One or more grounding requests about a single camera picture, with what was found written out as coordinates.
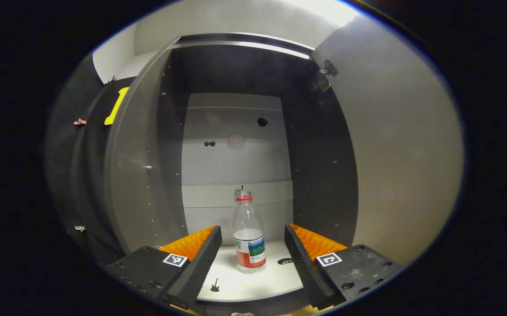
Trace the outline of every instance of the white shelf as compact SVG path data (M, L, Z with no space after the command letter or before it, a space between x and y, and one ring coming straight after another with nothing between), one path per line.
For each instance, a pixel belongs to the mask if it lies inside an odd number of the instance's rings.
M265 243L267 267L259 274L249 275L240 272L236 265L234 246L221 247L197 296L198 300L210 302L245 302L272 298L302 288L302 283L294 264L278 264L282 258L290 258L284 241ZM218 278L218 292L211 291Z

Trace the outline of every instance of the door hinge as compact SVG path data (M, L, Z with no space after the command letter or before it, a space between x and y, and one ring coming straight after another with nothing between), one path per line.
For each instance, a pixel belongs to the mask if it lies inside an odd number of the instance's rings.
M312 91L320 90L322 92L328 90L332 85L329 83L327 75L336 76L339 74L337 68L332 64L329 59L324 61L324 68L318 71L318 74L314 80L312 80L310 84L310 88Z

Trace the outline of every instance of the hole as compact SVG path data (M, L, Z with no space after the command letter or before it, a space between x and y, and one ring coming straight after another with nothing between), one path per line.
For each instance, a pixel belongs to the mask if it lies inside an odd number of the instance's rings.
M347 282L347 283L344 283L341 288L343 288L344 290L349 290L350 288L352 288L353 286L355 286L355 284L353 282Z
M292 258L282 258L279 261L277 261L278 264L287 264L287 263L291 263L291 262L292 262Z
M267 126L267 120L265 118L258 118L257 124L261 127Z
M149 284L150 284L150 286L155 287L155 288L162 288L162 285L156 281L150 281Z

